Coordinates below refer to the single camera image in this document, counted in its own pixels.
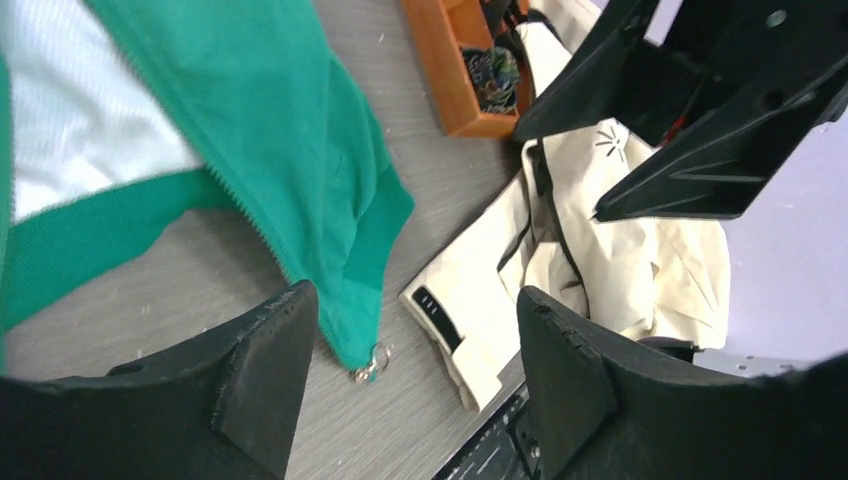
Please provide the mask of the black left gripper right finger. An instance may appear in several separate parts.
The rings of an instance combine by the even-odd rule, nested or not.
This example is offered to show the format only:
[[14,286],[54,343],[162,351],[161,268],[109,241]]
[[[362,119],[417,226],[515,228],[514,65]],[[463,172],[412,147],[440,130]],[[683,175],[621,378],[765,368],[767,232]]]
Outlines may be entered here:
[[534,287],[521,356],[548,479],[843,479],[847,359],[744,378],[597,325]]

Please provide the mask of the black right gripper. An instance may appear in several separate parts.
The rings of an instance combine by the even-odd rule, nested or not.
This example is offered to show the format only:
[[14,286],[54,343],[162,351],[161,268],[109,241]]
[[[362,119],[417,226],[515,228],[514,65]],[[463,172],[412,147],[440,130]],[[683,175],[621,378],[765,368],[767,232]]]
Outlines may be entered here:
[[608,2],[513,138],[594,125],[616,102],[641,139],[669,143],[598,200],[598,221],[738,218],[810,130],[845,112],[847,4],[683,1],[654,41],[659,8]]

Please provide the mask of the green varsity jacket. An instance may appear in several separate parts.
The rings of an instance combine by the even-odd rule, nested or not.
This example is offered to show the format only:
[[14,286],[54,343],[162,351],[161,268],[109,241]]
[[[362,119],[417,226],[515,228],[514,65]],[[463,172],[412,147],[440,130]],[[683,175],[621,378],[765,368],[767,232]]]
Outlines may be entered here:
[[1,327],[237,207],[360,382],[414,203],[309,1],[1,5]]

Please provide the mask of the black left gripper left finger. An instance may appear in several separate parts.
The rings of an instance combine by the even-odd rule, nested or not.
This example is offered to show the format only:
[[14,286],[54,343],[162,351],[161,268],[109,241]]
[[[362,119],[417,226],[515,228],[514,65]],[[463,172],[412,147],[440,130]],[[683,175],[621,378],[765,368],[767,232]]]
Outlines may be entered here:
[[1,381],[5,479],[281,479],[316,338],[300,281],[102,377]]

